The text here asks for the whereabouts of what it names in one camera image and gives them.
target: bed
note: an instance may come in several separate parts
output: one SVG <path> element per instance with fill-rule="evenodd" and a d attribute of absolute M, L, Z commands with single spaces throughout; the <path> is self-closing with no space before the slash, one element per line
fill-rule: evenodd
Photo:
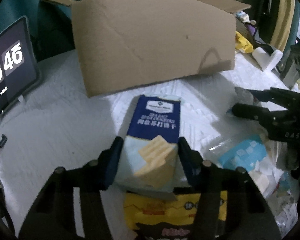
<path fill-rule="evenodd" d="M 232 71 L 186 77 L 92 98 L 85 94 L 75 50 L 40 62 L 40 84 L 0 120 L 0 137 L 5 134 L 8 138 L 0 150 L 0 181 L 16 234 L 32 202 L 57 166 L 81 167 L 97 159 L 116 135 L 125 136 L 135 98 L 141 94 L 169 94 L 183 99 L 180 136 L 203 157 L 207 147 L 218 138 L 240 132 L 245 121 L 225 116 L 236 102 L 235 86 L 258 90 L 286 87 L 274 73 L 263 73 L 249 56 L 239 53 L 235 57 Z M 111 186 L 101 195 L 113 239 L 133 239 L 134 233 L 125 226 L 123 193 Z M 74 203 L 76 214 L 79 212 L 77 202 Z M 77 224 L 77 234 L 82 236 L 82 227 Z"/>

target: blue cracker box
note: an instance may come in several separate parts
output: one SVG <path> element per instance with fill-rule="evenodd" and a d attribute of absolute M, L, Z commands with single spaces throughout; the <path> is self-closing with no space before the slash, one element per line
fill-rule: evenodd
<path fill-rule="evenodd" d="M 144 195 L 146 191 L 172 192 L 179 128 L 180 101 L 141 95 L 124 140 L 115 182 Z M 164 145 L 162 151 L 173 150 L 163 165 L 155 168 L 153 162 L 140 154 L 154 143 Z M 141 177 L 137 175 L 140 171 L 144 171 Z"/>

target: logo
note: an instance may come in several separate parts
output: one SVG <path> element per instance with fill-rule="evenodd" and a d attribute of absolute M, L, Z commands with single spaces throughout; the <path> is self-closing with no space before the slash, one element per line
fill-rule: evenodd
<path fill-rule="evenodd" d="M 146 109 L 159 114 L 168 114 L 173 113 L 173 104 L 162 101 L 148 101 Z"/>
<path fill-rule="evenodd" d="M 191 210 L 195 207 L 195 205 L 192 203 L 192 202 L 186 202 L 185 205 L 184 205 L 184 208 L 186 210 Z"/>
<path fill-rule="evenodd" d="M 180 228 L 180 229 L 176 229 L 176 228 L 164 228 L 162 230 L 161 235 L 162 236 L 186 236 L 189 233 L 190 233 L 189 230 L 183 229 L 183 228 Z"/>

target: clutter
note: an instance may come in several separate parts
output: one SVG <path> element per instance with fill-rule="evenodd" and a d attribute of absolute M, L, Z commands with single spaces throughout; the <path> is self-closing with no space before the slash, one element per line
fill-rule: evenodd
<path fill-rule="evenodd" d="M 84 86 L 80 79 L 80 68 L 75 50 L 42 62 L 40 68 L 46 69 L 45 83 L 27 98 L 26 115 L 22 114 L 24 109 L 16 105 L 15 111 L 4 117 L 0 129 L 0 135 L 7 132 L 9 140 L 14 140 L 14 143 L 10 141 L 3 149 L 4 152 L 0 157 L 3 159 L 0 164 L 4 171 L 3 175 L 9 183 L 10 190 L 7 196 L 10 199 L 19 200 L 17 203 L 10 203 L 11 208 L 20 211 L 14 214 L 16 231 L 19 231 L 24 221 L 25 214 L 29 210 L 29 203 L 33 202 L 35 195 L 42 187 L 42 178 L 49 177 L 48 172 L 55 168 L 56 162 L 63 160 L 62 164 L 74 168 L 78 166 L 78 162 L 83 164 L 96 156 L 96 147 L 97 149 L 107 148 L 110 145 L 109 140 L 113 139 L 113 133 L 117 132 L 122 125 L 131 99 L 136 95 L 162 92 L 185 98 L 187 104 L 191 104 L 193 112 L 198 111 L 198 115 L 192 118 L 189 110 L 187 113 L 189 116 L 183 121 L 183 125 L 189 130 L 186 138 L 192 149 L 194 149 L 192 145 L 198 144 L 200 139 L 204 139 L 202 144 L 204 147 L 208 141 L 214 140 L 220 134 L 228 135 L 231 131 L 239 129 L 241 125 L 234 127 L 236 122 L 228 122 L 227 118 L 219 114 L 220 110 L 224 113 L 233 103 L 235 95 L 233 84 L 246 87 L 249 84 L 261 90 L 271 85 L 283 88 L 283 84 L 258 71 L 243 55 L 237 55 L 237 58 L 236 68 L 231 72 L 173 80 L 89 99 L 82 93 Z M 34 142 L 34 144 L 30 147 L 29 142 Z M 36 162 L 28 165 L 24 161 L 27 156 L 30 160 L 35 158 Z M 29 172 L 22 172 L 16 176 L 15 170 L 22 171 L 24 167 L 33 174 L 31 180 L 27 179 Z M 133 239 L 125 235 L 121 191 L 115 186 L 110 189 L 112 191 L 101 191 L 100 194 L 112 237 L 120 240 Z"/>
<path fill-rule="evenodd" d="M 279 63 L 283 54 L 280 50 L 276 49 L 269 55 L 263 48 L 259 47 L 252 52 L 252 56 L 259 63 L 262 71 L 270 71 Z"/>
<path fill-rule="evenodd" d="M 287 110 L 271 112 L 266 107 L 237 103 L 232 107 L 232 113 L 258 121 L 267 130 L 270 140 L 300 145 L 300 93 L 279 88 L 249 92 L 260 102 L 273 102 Z"/>
<path fill-rule="evenodd" d="M 235 87 L 234 90 L 238 97 L 238 103 L 262 107 L 261 102 L 252 94 L 251 91 L 240 87 Z M 227 114 L 233 115 L 231 109 L 227 112 Z M 278 169 L 283 171 L 292 171 L 298 168 L 298 153 L 295 149 L 289 147 L 285 142 L 269 140 L 264 128 L 257 126 L 257 129 L 260 130 L 260 133 L 262 132 L 264 134 L 261 138 L 262 142 L 266 147 L 271 162 L 275 164 Z"/>
<path fill-rule="evenodd" d="M 244 167 L 264 198 L 273 192 L 283 173 L 272 163 L 258 134 L 235 135 L 210 148 L 206 156 L 225 169 L 235 170 L 237 167 Z"/>
<path fill-rule="evenodd" d="M 300 60 L 298 60 L 300 57 L 295 57 L 296 54 L 300 55 L 299 38 L 297 38 L 296 44 L 290 46 L 290 49 L 285 52 L 282 60 L 277 65 L 277 69 L 280 73 L 280 79 L 289 89 L 292 89 L 300 78 Z"/>
<path fill-rule="evenodd" d="M 256 24 L 245 24 L 247 30 L 254 37 L 258 31 Z"/>
<path fill-rule="evenodd" d="M 249 23 L 250 22 L 249 15 L 246 14 L 244 11 L 237 12 L 235 16 L 237 18 L 239 18 L 240 21 L 242 21 L 243 23 Z"/>
<path fill-rule="evenodd" d="M 72 8 L 89 97 L 233 69 L 235 21 L 220 8 L 249 7 L 234 0 L 45 1 Z"/>
<path fill-rule="evenodd" d="M 298 181 L 293 179 L 289 172 L 285 172 L 278 183 L 277 189 L 267 199 L 282 238 L 298 221 L 297 202 L 299 194 Z"/>
<path fill-rule="evenodd" d="M 243 53 L 253 52 L 252 44 L 239 32 L 235 32 L 235 48 Z"/>
<path fill-rule="evenodd" d="M 115 181 L 133 192 L 173 192 L 180 101 L 141 95 L 124 140 Z"/>

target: printed label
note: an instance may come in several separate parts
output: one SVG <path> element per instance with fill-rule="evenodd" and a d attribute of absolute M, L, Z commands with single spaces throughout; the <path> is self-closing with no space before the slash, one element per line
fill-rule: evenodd
<path fill-rule="evenodd" d="M 178 143 L 179 127 L 180 101 L 141 95 L 127 135 L 146 140 L 161 135 L 168 143 Z"/>
<path fill-rule="evenodd" d="M 160 114 L 168 114 L 173 113 L 173 104 L 163 101 L 148 101 L 146 109 Z"/>

